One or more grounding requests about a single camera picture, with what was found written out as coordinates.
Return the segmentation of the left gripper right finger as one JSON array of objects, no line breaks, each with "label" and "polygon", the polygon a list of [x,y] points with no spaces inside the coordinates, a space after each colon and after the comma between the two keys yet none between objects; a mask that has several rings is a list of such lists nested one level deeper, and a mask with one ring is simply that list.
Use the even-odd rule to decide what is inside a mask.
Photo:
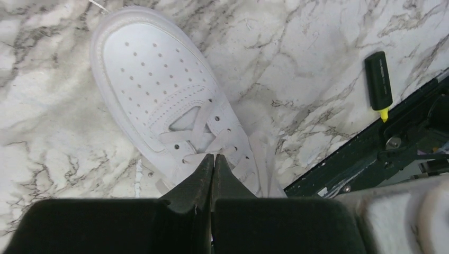
[{"label": "left gripper right finger", "polygon": [[215,253],[366,253],[354,218],[338,201],[258,198],[215,158],[212,235]]}]

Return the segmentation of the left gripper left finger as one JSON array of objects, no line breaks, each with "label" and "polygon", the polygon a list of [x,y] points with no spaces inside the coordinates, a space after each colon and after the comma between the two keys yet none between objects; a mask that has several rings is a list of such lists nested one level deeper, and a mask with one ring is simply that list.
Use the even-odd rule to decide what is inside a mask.
[{"label": "left gripper left finger", "polygon": [[214,157],[160,198],[46,199],[23,215],[6,253],[209,253]]}]

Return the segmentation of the white sneaker shoe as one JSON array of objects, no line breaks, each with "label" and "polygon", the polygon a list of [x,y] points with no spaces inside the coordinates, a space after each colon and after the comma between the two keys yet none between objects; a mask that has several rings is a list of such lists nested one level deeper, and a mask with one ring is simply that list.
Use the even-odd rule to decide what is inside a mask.
[{"label": "white sneaker shoe", "polygon": [[203,54],[161,13],[135,6],[108,14],[90,63],[114,120],[171,185],[221,154],[255,196],[286,196],[270,143],[246,134]]}]

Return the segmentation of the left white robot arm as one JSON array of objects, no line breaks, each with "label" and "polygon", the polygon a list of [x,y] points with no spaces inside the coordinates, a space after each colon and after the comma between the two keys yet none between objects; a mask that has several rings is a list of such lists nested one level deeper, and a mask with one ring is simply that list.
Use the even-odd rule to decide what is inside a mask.
[{"label": "left white robot arm", "polygon": [[257,198],[206,155],[153,199],[47,199],[5,253],[448,253],[448,176],[336,198]]}]

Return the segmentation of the black yellow highlighter marker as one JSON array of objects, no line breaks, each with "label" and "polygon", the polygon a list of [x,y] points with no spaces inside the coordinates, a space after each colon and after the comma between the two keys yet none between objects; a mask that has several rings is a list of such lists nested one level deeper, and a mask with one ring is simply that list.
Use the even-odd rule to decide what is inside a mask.
[{"label": "black yellow highlighter marker", "polygon": [[384,51],[378,51],[364,60],[367,87],[372,110],[379,113],[385,123],[389,118],[389,107],[393,103],[392,90]]}]

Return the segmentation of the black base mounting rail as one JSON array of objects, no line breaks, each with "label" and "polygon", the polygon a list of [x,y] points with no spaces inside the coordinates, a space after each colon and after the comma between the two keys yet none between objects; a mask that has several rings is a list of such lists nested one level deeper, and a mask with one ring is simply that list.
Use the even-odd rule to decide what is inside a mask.
[{"label": "black base mounting rail", "polygon": [[375,187],[416,160],[448,147],[448,73],[417,89],[286,189],[289,197],[321,196]]}]

